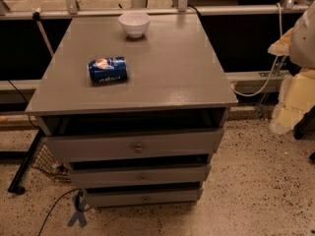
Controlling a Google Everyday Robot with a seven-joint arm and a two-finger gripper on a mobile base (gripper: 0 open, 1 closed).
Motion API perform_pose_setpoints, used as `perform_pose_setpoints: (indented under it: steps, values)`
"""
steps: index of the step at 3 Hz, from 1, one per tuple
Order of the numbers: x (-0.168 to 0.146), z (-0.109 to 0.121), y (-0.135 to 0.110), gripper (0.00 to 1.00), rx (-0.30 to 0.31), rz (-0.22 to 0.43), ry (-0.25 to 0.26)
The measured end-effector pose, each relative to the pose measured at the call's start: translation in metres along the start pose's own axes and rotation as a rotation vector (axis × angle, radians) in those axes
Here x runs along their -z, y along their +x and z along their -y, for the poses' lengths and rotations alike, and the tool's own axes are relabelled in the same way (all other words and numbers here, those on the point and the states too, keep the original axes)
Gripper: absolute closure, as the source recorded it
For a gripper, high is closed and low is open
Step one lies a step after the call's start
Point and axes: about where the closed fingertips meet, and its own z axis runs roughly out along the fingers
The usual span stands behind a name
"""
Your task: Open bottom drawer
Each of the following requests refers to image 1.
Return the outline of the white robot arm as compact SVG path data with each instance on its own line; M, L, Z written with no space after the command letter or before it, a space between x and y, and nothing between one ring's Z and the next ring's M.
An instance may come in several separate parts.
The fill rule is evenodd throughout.
M315 2L294 27L268 48L270 54L288 56L301 68L292 78L286 77L280 91L270 128L277 134L291 131L315 106Z

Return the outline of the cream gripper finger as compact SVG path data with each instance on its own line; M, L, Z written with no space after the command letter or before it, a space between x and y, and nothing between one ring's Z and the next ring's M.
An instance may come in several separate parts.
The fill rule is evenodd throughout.
M270 45L268 52L275 56L288 56L293 29L289 29L276 42Z
M315 106L315 71L302 69L294 77L285 76L279 103L272 114L270 129L276 134L291 131Z

